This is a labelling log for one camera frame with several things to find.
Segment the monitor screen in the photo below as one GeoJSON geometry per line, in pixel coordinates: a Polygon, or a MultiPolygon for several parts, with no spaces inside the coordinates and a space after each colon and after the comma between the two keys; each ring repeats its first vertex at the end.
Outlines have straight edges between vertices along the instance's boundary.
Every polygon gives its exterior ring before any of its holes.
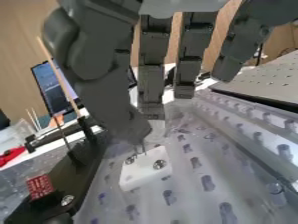
{"type": "MultiPolygon", "coordinates": [[[[63,74],[63,71],[59,68],[56,62],[55,62],[55,65],[63,76],[64,83],[67,85],[71,96],[75,102],[79,104],[79,107],[83,107],[77,94],[72,86],[69,85],[67,78],[63,74]]],[[[53,73],[49,62],[45,61],[43,64],[36,65],[31,70],[35,75],[35,79],[40,88],[40,93],[45,102],[49,115],[52,116],[56,114],[67,114],[72,112],[73,109],[72,109],[71,103],[68,102],[67,97],[64,95],[63,88],[59,84],[59,80],[53,73]]],[[[128,89],[132,89],[135,86],[137,86],[137,80],[136,80],[135,73],[131,66],[129,66],[127,75],[128,75],[128,82],[129,82],[128,89]]]]}

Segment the wooden panel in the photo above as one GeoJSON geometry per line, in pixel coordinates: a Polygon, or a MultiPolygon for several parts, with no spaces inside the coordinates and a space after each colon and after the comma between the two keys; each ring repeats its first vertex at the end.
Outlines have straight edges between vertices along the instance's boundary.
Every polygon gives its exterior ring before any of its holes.
{"type": "Polygon", "coordinates": [[[204,69],[208,71],[212,70],[213,65],[216,63],[216,60],[221,51],[221,45],[226,37],[230,21],[240,7],[240,3],[241,3],[241,0],[232,0],[228,2],[225,7],[220,10],[212,42],[204,54],[202,65],[204,65],[204,69]]]}
{"type": "Polygon", "coordinates": [[[295,49],[298,49],[298,20],[297,20],[295,24],[297,25],[292,26],[292,29],[293,29],[293,41],[295,44],[295,49]]]}
{"type": "Polygon", "coordinates": [[[13,122],[29,121],[25,108],[47,114],[31,67],[45,60],[36,35],[55,0],[0,0],[0,107],[13,122]]]}
{"type": "Polygon", "coordinates": [[[131,54],[131,65],[133,67],[139,66],[139,48],[140,48],[140,22],[135,27],[135,37],[133,37],[132,54],[131,54]]]}
{"type": "Polygon", "coordinates": [[[262,60],[262,64],[294,51],[294,46],[292,25],[286,24],[276,27],[264,45],[264,53],[268,58],[262,60]]]}
{"type": "Polygon", "coordinates": [[[180,27],[181,27],[182,13],[174,14],[172,22],[172,35],[169,40],[169,49],[165,57],[165,63],[176,63],[178,54],[178,43],[180,43],[180,27]]]}

